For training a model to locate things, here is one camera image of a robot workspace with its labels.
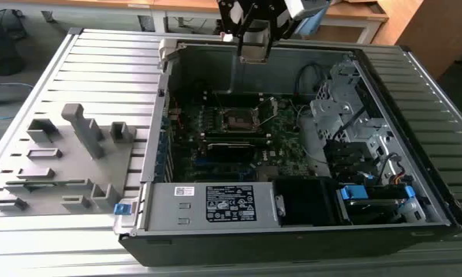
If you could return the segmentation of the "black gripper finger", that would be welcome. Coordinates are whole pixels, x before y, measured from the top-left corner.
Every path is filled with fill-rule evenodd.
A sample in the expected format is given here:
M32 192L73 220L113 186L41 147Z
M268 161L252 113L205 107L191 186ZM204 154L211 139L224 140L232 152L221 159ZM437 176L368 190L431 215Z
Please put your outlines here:
M241 62L258 61L258 31L255 30L255 16L258 14L258 5L250 4L237 21L236 37L237 52Z
M264 41L264 61L268 60L270 50L274 44L274 22L268 22L267 39Z

